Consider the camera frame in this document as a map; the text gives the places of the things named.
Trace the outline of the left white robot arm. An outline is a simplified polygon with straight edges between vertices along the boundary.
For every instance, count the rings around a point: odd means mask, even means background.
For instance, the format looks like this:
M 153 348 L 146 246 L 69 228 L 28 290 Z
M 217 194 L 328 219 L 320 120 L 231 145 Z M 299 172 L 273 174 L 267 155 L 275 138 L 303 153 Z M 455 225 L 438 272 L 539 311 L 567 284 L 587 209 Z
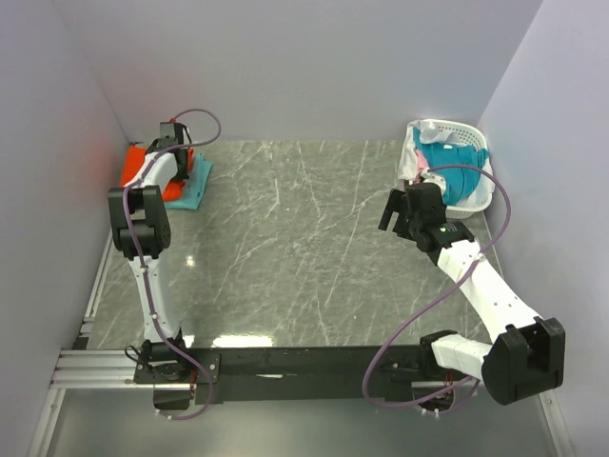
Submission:
M 121 184 L 108 192 L 113 244 L 134 275 L 144 317 L 143 349 L 149 352 L 161 344 L 185 348 L 167 279 L 171 229 L 164 192 L 188 178 L 193 151 L 187 139 L 183 124 L 161 123 L 159 137 L 147 149 L 128 150 Z

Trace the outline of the orange t shirt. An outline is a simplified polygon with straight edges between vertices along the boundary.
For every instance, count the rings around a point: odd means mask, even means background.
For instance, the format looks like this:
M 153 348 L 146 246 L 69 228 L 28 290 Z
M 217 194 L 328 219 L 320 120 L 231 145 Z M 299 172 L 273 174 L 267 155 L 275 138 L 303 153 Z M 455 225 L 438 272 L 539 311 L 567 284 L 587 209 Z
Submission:
M 145 160 L 146 149 L 131 145 L 128 148 L 126 159 L 123 165 L 120 186 L 123 187 L 129 181 L 131 181 L 136 172 L 142 167 Z M 189 176 L 193 177 L 194 169 L 194 149 L 187 151 L 187 171 Z M 189 184 L 189 180 L 186 179 L 182 182 L 170 182 L 163 192 L 163 200 L 165 203 L 177 202 L 180 198 L 186 195 L 186 188 Z

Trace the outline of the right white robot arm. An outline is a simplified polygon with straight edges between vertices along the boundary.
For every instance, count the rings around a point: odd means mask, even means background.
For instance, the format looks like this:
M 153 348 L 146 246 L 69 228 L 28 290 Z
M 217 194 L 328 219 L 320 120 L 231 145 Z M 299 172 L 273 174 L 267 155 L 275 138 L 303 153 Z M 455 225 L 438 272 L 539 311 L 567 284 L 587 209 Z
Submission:
M 423 336 L 419 366 L 424 373 L 450 369 L 471 376 L 503 406 L 562 385 L 564 327 L 528 307 L 489 263 L 466 225 L 448 220 L 437 185 L 392 189 L 379 228 L 392 229 L 427 254 L 458 285 L 490 338 L 484 344 L 454 330 Z

